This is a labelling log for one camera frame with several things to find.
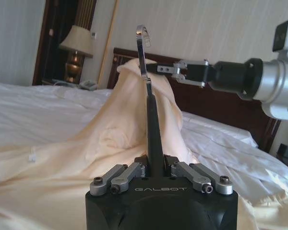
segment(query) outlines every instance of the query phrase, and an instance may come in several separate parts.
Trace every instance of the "white bedsheet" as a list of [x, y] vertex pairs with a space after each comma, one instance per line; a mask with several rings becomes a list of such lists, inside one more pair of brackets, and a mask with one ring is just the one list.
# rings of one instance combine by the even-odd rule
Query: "white bedsheet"
[[[109, 90], [0, 84], [0, 146], [70, 138], [97, 114], [109, 94]], [[229, 175], [241, 196], [255, 204], [260, 197], [282, 189], [288, 193], [287, 166], [229, 134], [188, 119], [184, 119], [181, 131], [186, 145], [201, 163]]]
[[[111, 92], [0, 84], [0, 146], [39, 145], [66, 140], [92, 120]], [[194, 114], [182, 114], [185, 126], [198, 124], [257, 146], [246, 130]]]

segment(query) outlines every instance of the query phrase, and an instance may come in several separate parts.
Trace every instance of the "screw head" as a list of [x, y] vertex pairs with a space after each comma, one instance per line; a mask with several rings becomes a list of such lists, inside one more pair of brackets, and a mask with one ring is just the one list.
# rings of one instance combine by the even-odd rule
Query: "screw head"
[[209, 184], [204, 184], [204, 185], [202, 186], [202, 191], [203, 191], [204, 193], [206, 193], [206, 194], [210, 194], [210, 193], [212, 193], [212, 191], [213, 191], [213, 187], [212, 187], [211, 185], [209, 185]]
[[110, 188], [112, 194], [116, 195], [120, 193], [120, 187], [117, 184], [113, 184]]
[[222, 183], [229, 183], [229, 177], [228, 176], [220, 176], [220, 182]]
[[100, 176], [95, 177], [93, 183], [95, 185], [102, 184], [102, 177], [100, 177]]

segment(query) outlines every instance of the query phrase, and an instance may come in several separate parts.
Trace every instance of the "wall outlet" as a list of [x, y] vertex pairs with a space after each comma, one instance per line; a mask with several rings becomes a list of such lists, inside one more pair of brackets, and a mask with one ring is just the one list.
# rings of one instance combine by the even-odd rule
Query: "wall outlet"
[[96, 32], [92, 32], [91, 33], [91, 37], [92, 37], [92, 39], [95, 40], [97, 38], [97, 33]]

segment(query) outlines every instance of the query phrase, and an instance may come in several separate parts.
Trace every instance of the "wooden headboard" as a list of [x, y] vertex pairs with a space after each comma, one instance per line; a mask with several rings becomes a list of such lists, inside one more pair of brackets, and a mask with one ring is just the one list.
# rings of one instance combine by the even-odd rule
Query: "wooden headboard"
[[[138, 57], [136, 51], [120, 48], [114, 48], [113, 53], [108, 89], [113, 89], [118, 80], [117, 67]], [[179, 61], [178, 58], [148, 53], [145, 56], [161, 63]], [[213, 91], [209, 86], [201, 89], [178, 83], [171, 78], [168, 78], [168, 81], [173, 89], [175, 101], [182, 111], [248, 130], [259, 145], [258, 148], [269, 152], [280, 121], [265, 115], [259, 101], [243, 101], [234, 93]]]

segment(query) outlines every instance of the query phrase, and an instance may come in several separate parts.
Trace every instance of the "lampshade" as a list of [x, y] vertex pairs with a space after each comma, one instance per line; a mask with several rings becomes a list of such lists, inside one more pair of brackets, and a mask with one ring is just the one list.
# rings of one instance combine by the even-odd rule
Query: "lampshade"
[[90, 31], [77, 25], [72, 26], [67, 37], [61, 42], [59, 47], [78, 51], [78, 53], [88, 57], [93, 56], [93, 44]]

